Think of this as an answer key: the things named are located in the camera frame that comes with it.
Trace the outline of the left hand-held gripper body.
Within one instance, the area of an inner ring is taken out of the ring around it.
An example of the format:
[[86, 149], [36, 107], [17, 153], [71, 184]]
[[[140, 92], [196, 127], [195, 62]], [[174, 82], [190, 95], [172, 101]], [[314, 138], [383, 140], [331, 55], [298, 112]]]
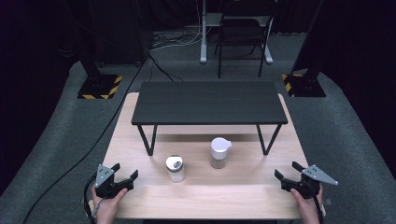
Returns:
[[98, 165], [94, 183], [95, 192], [98, 197], [103, 199], [113, 199], [122, 189], [131, 190], [134, 188], [134, 182], [126, 183], [121, 181], [116, 183], [114, 178], [115, 173], [113, 173], [111, 168], [108, 168], [103, 164]]

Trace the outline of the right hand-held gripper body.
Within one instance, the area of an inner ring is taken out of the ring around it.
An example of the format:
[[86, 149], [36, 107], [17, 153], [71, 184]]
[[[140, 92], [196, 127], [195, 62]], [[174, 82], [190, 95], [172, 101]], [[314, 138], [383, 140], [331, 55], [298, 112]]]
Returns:
[[291, 189], [296, 189], [304, 199], [311, 199], [314, 196], [317, 196], [320, 191], [321, 183], [327, 183], [335, 186], [339, 184], [337, 180], [326, 174], [315, 164], [309, 167], [304, 167], [304, 169], [299, 173], [301, 174], [301, 179], [299, 181], [280, 181], [280, 183], [283, 190], [290, 191]]

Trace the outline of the glass jar with metal lid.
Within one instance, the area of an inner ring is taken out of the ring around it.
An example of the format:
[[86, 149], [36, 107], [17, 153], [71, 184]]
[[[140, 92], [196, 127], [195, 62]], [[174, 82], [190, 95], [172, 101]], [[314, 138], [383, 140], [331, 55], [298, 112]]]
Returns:
[[178, 155], [169, 156], [165, 162], [169, 177], [172, 182], [180, 183], [185, 178], [184, 162]]

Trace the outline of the glass jar with white lid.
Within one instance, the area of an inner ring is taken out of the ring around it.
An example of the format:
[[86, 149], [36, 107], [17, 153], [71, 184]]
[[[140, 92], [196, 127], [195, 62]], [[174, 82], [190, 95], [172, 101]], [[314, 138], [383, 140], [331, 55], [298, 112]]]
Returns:
[[215, 169], [221, 169], [225, 166], [228, 153], [232, 147], [232, 142], [217, 137], [211, 142], [211, 165]]

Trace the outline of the black shelf with metal legs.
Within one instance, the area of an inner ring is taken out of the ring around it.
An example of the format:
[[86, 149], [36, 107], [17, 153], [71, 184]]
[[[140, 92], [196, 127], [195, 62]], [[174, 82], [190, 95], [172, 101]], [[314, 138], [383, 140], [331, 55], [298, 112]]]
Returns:
[[151, 156], [156, 139], [147, 139], [147, 125], [274, 125], [274, 142], [288, 119], [269, 81], [145, 82], [131, 123]]

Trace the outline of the person's left hand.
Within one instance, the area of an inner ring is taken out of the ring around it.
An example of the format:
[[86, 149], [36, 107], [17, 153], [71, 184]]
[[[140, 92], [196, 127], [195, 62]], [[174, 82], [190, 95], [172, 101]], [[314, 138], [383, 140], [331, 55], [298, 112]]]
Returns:
[[119, 210], [122, 198], [127, 194], [128, 189], [122, 189], [113, 199], [102, 199], [96, 195], [95, 187], [92, 187], [92, 199], [96, 211], [96, 224], [113, 224], [115, 216]]

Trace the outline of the person's right hand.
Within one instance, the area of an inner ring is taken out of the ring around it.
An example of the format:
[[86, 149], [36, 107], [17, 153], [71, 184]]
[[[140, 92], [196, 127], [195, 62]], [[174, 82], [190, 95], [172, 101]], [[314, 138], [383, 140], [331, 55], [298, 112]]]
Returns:
[[296, 200], [304, 224], [320, 224], [318, 209], [314, 199], [304, 199], [296, 190], [291, 189], [290, 194]]

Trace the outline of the black stand with striped base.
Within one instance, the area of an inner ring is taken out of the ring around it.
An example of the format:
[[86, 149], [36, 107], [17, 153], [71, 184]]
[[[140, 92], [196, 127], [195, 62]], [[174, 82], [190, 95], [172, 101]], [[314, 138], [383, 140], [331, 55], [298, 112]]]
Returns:
[[102, 75], [90, 53], [81, 48], [78, 57], [87, 74], [87, 78], [78, 91], [79, 99], [111, 99], [122, 80], [118, 75]]
[[317, 20], [324, 0], [318, 0], [314, 19], [312, 20], [304, 43], [296, 61], [288, 74], [282, 75], [289, 97], [325, 97], [326, 94], [318, 83], [318, 75], [323, 65], [325, 54], [315, 46], [314, 37]]

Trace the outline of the dark wheeled cart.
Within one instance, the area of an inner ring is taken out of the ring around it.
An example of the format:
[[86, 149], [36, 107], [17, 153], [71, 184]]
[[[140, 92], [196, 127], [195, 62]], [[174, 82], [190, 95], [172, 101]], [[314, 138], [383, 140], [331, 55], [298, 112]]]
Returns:
[[150, 30], [144, 0], [90, 0], [94, 59], [102, 65], [133, 64], [147, 58]]

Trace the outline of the black folding chair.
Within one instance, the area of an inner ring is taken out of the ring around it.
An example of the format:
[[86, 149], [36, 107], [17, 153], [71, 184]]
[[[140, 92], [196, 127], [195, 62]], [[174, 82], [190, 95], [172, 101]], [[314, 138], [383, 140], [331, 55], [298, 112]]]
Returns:
[[224, 6], [215, 47], [215, 54], [219, 56], [218, 77], [221, 77], [222, 49], [237, 46], [251, 46], [250, 54], [255, 48], [261, 48], [258, 77], [262, 75], [270, 23], [276, 10], [276, 0], [230, 0]]

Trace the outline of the white desk frame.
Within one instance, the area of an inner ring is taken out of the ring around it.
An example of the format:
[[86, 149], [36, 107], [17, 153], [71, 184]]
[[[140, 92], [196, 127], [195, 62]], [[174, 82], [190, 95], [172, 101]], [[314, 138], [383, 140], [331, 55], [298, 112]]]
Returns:
[[[220, 12], [207, 12], [207, 0], [202, 0], [202, 13], [200, 16], [200, 31], [201, 31], [201, 45], [200, 45], [200, 63], [206, 64], [207, 62], [207, 43], [206, 43], [206, 35], [208, 31], [212, 27], [219, 27], [219, 21], [221, 19]], [[261, 26], [264, 26], [266, 23], [266, 19], [269, 17], [260, 16], [255, 17]], [[273, 57], [270, 53], [270, 50], [267, 46], [262, 47], [264, 52], [264, 59], [267, 64], [272, 64], [274, 62]]]

